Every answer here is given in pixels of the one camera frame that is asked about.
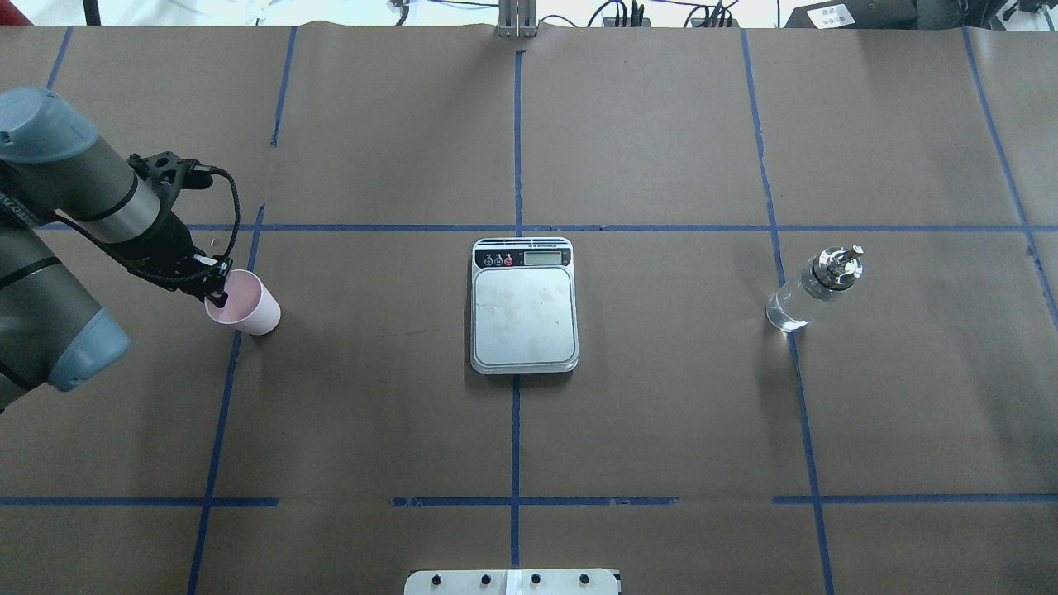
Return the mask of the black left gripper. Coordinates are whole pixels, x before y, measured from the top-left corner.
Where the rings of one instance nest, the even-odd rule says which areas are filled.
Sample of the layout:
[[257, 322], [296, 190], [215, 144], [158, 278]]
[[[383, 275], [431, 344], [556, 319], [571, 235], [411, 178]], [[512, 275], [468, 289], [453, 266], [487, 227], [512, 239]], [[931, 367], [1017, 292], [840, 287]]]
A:
[[127, 250], [124, 257], [131, 264], [130, 271], [163, 289], [209, 293], [212, 305], [226, 305], [234, 230], [230, 229], [224, 250], [208, 256], [196, 247], [188, 226], [174, 214], [174, 204], [181, 191], [208, 190], [215, 177], [226, 180], [233, 190], [234, 177], [222, 167], [181, 158], [174, 152], [150, 157], [132, 154], [127, 163], [136, 173], [141, 188], [151, 191], [160, 204], [156, 221], [140, 236], [124, 244]]

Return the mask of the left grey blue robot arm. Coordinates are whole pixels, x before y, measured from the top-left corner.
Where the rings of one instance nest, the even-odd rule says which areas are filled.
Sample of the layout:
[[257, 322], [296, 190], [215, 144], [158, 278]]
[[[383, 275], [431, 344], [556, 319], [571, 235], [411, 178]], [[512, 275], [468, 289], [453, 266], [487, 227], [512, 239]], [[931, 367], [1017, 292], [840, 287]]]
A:
[[[225, 169], [170, 151], [122, 157], [56, 91], [1, 98], [1, 399], [83, 387], [130, 350], [115, 315], [63, 262], [45, 231], [63, 226], [129, 274], [207, 305], [227, 303], [241, 196]], [[175, 213], [182, 191], [226, 180], [233, 223], [222, 252], [193, 240]]]

